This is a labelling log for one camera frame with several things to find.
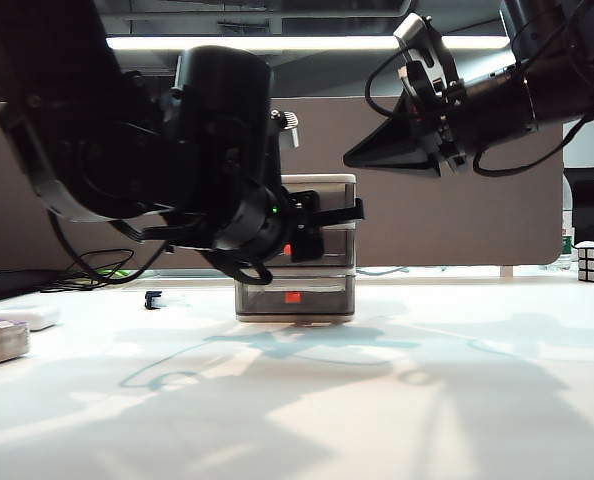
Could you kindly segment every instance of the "plastic container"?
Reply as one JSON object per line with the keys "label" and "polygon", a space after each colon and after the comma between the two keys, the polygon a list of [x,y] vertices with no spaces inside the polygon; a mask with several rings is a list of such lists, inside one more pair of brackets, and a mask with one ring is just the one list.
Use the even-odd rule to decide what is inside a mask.
{"label": "plastic container", "polygon": [[[354,175],[285,175],[290,192],[313,190],[320,208],[334,210],[355,204]],[[242,322],[340,323],[355,311],[355,223],[322,228],[323,257],[293,263],[290,245],[267,262],[270,285],[235,282],[235,309]]]}
{"label": "plastic container", "polygon": [[355,312],[354,269],[275,269],[270,285],[236,284],[242,322],[339,323]]}

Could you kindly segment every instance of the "ceiling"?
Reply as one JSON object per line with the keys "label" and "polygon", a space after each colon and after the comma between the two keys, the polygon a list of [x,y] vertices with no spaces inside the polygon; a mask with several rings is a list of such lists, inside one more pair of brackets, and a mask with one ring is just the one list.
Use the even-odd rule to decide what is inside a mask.
{"label": "ceiling", "polygon": [[[503,34],[498,13],[500,0],[95,0],[95,3],[109,35],[387,35],[401,23],[406,11],[431,16],[433,25],[442,33]],[[358,77],[365,77],[383,55],[383,52],[283,52],[265,56],[265,60],[273,66],[276,76],[281,77],[277,75],[280,70],[290,71],[293,85],[300,84],[300,78],[295,75],[315,74],[320,79],[317,88],[325,90],[327,76],[331,76],[331,85],[340,83],[339,78],[332,77],[352,67]],[[167,88],[175,72],[178,52],[118,52],[117,56],[123,68],[140,70],[151,80],[156,79],[157,88]],[[289,94],[278,94],[307,93],[297,88]]]}

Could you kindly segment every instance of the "power cord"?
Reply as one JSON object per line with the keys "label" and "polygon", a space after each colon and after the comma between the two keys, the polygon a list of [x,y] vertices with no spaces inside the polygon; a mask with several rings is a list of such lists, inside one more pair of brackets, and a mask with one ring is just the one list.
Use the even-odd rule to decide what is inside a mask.
{"label": "power cord", "polygon": [[[583,7],[589,9],[589,8],[591,8],[592,5],[593,5],[592,2],[586,2],[583,4]],[[592,89],[594,89],[594,70],[592,70],[591,68],[589,68],[586,65],[581,64],[578,61],[577,56],[575,55],[575,52],[573,50],[575,48],[575,44],[573,44],[570,39],[570,26],[572,25],[573,20],[579,20],[578,16],[580,15],[580,12],[582,11],[581,7],[582,7],[582,5],[580,3],[570,17],[571,21],[568,22],[568,25],[566,26],[564,33],[563,33],[564,42],[566,45],[566,54],[568,55],[568,60],[570,61],[570,64],[573,66],[573,68],[575,69],[575,73],[577,73],[577,75],[579,75],[579,77],[584,82],[586,82],[587,85],[589,85]]]}
{"label": "power cord", "polygon": [[510,44],[510,50],[512,52],[515,51],[515,44],[517,43],[517,40],[519,40],[520,35],[522,33],[524,33],[524,30],[526,30],[528,27],[530,27],[533,23],[535,23],[537,20],[539,20],[544,15],[546,15],[554,10],[557,10],[558,8],[561,8],[561,7],[559,5],[555,5],[554,7],[547,8],[546,10],[539,12],[532,19],[530,19],[528,22],[524,23],[524,25],[515,34],[515,38],[513,38],[513,41]]}
{"label": "power cord", "polygon": [[537,51],[533,54],[532,57],[530,57],[526,61],[526,63],[523,63],[517,67],[517,70],[515,70],[515,72],[513,73],[513,79],[516,79],[518,76],[526,73],[526,71],[528,71],[528,69],[533,65],[533,63],[535,63],[535,61],[537,61],[539,59],[539,57],[541,57],[544,54],[544,52],[557,39],[557,37],[559,37],[564,32],[568,31],[570,25],[572,25],[573,22],[578,20],[577,16],[579,14],[579,11],[580,11],[582,5],[584,4],[584,2],[586,2],[586,1],[587,0],[580,0],[579,3],[577,4],[577,7],[575,7],[575,10],[573,11],[572,15],[568,18],[568,20],[566,20],[565,22],[562,22],[561,25],[559,25],[555,30],[553,30],[550,33],[550,35],[546,38],[546,40],[544,41],[542,46],[537,49]]}
{"label": "power cord", "polygon": [[65,252],[68,254],[68,256],[70,256],[72,261],[79,268],[81,268],[82,271],[86,275],[88,275],[91,279],[93,279],[99,283],[102,283],[104,285],[123,285],[123,284],[126,284],[128,282],[135,280],[136,278],[141,276],[142,273],[144,273],[146,270],[148,270],[148,268],[155,262],[155,260],[157,260],[159,258],[159,256],[166,250],[166,247],[168,247],[168,243],[169,243],[168,241],[162,242],[162,244],[159,246],[157,251],[155,251],[153,256],[150,257],[150,259],[134,274],[129,275],[124,278],[110,278],[110,276],[101,275],[99,272],[97,272],[96,269],[91,267],[84,260],[84,258],[82,258],[82,255],[78,255],[77,252],[75,252],[72,245],[70,244],[70,242],[64,235],[63,230],[61,229],[61,225],[59,224],[59,219],[57,218],[57,215],[55,215],[53,212],[49,211],[48,212],[48,220],[50,221],[50,225],[53,229],[53,232],[55,232],[55,236],[57,237],[57,240],[59,241],[62,248],[65,250]]}
{"label": "power cord", "polygon": [[357,269],[357,273],[359,273],[361,275],[366,275],[368,277],[383,277],[384,275],[390,275],[392,273],[399,273],[399,272],[409,273],[410,269],[408,267],[395,267],[395,268],[390,268],[388,270],[383,270],[380,272],[375,272],[372,270],[368,270],[366,268],[358,268]]}
{"label": "power cord", "polygon": [[372,97],[372,86],[373,81],[377,78],[384,69],[390,65],[397,57],[401,54],[410,50],[409,48],[400,48],[395,53],[393,53],[390,57],[388,57],[377,69],[375,69],[366,80],[366,85],[364,87],[364,98],[366,99],[366,103],[370,108],[372,108],[375,112],[379,113],[380,115],[388,118],[407,118],[410,120],[421,120],[424,117],[428,116],[436,116],[436,115],[443,115],[452,110],[452,107],[442,108],[439,110],[428,110],[425,112],[413,112],[413,113],[401,113],[401,112],[393,112],[392,110],[388,110],[387,108],[382,107],[381,105],[377,104]]}
{"label": "power cord", "polygon": [[[86,257],[107,256],[124,253],[124,258],[99,265],[95,268],[100,275],[106,278],[112,278],[115,275],[122,274],[122,269],[135,256],[135,251],[129,248],[109,248],[104,250],[93,250],[86,252],[79,257],[84,259]],[[42,293],[57,293],[57,292],[89,292],[106,286],[106,282],[99,282],[94,280],[82,270],[73,270],[76,263],[72,263],[66,270],[64,275],[56,281],[46,285],[40,289]]]}
{"label": "power cord", "polygon": [[575,135],[577,135],[579,133],[579,131],[582,129],[582,127],[584,125],[586,125],[588,122],[592,121],[593,119],[594,119],[594,112],[587,113],[586,115],[584,115],[581,118],[581,120],[579,120],[575,124],[575,126],[573,128],[570,129],[568,134],[564,137],[564,140],[559,145],[557,145],[554,149],[552,149],[546,155],[541,157],[539,160],[535,160],[534,162],[529,163],[527,165],[522,165],[521,167],[503,168],[503,169],[499,169],[499,170],[489,170],[487,168],[484,168],[481,166],[481,160],[485,153],[485,150],[480,150],[479,152],[477,152],[477,155],[475,155],[475,158],[473,160],[473,171],[475,173],[477,173],[478,175],[482,175],[484,177],[499,178],[499,177],[510,177],[512,175],[517,175],[518,173],[522,173],[527,170],[530,170],[531,168],[534,168],[537,165],[545,162],[550,157],[555,155],[557,152],[563,150],[563,148],[566,145],[568,145],[570,142],[573,141],[573,139],[575,138]]}

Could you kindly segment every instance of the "bottle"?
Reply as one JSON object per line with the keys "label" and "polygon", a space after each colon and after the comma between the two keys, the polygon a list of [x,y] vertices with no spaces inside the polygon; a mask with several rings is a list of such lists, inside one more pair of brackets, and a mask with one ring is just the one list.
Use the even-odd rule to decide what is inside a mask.
{"label": "bottle", "polygon": [[555,262],[561,270],[569,270],[573,260],[573,192],[566,175],[562,176],[561,255]]}

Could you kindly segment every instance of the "red tag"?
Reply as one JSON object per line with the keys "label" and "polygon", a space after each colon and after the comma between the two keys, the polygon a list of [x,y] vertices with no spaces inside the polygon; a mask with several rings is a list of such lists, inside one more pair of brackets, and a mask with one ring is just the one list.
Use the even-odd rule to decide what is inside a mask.
{"label": "red tag", "polygon": [[286,302],[286,303],[301,303],[301,292],[286,292],[286,293],[284,293],[284,302]]}

